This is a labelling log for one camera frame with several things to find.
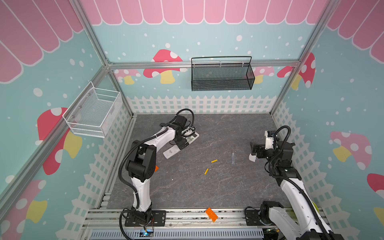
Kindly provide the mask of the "small white remote control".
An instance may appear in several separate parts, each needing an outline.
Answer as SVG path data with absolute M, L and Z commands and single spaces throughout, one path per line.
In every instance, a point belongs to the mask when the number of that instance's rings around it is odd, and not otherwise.
M 200 135 L 195 132 L 191 136 L 185 137 L 186 142 L 184 143 L 184 145 L 188 146 L 188 145 L 192 144 L 199 136 Z

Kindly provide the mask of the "white battery cover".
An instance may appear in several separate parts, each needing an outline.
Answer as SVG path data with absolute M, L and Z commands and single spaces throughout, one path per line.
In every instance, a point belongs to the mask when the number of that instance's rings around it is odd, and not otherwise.
M 255 162 L 257 160 L 257 156 L 256 155 L 253 155 L 253 154 L 249 154 L 249 160 L 251 162 Z

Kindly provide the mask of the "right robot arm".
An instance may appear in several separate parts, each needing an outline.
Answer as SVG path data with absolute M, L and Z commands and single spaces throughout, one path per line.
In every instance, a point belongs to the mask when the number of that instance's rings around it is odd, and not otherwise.
M 265 131 L 265 144 L 251 143 L 249 160 L 265 159 L 265 171 L 274 178 L 288 198 L 296 220 L 293 220 L 283 205 L 276 201 L 263 201 L 258 212 L 261 224 L 275 225 L 287 240 L 341 240 L 324 221 L 314 202 L 310 199 L 302 177 L 293 167 L 294 143 L 288 143 L 289 126 L 276 131 Z

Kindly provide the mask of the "large white remote control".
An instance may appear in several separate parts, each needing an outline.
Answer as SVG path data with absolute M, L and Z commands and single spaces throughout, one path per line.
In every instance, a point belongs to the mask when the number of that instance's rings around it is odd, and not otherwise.
M 165 152 L 163 152 L 163 155 L 166 159 L 170 159 L 171 157 L 175 156 L 177 153 L 179 153 L 181 150 L 177 145 L 172 146 Z

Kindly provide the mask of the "clear handle screwdriver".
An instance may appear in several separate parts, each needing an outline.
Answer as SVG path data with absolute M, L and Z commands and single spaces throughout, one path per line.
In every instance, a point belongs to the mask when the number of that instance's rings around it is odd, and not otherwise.
M 235 164 L 234 145 L 232 145 L 232 150 L 231 150 L 231 161 L 232 161 L 232 165 L 234 165 Z

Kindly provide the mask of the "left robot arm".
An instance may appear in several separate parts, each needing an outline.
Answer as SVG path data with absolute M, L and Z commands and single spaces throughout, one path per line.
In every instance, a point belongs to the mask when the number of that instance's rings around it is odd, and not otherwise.
M 194 126 L 195 115 L 190 109 L 182 109 L 167 123 L 161 123 L 161 130 L 144 140 L 136 140 L 124 156 L 118 169 L 119 180 L 134 192 L 134 202 L 130 209 L 121 213 L 120 227 L 139 225 L 163 226 L 161 217 L 164 211 L 153 211 L 150 197 L 150 182 L 156 171 L 157 153 L 165 145 L 173 146 L 163 152 L 166 159 L 176 155 L 193 143 L 199 134 Z

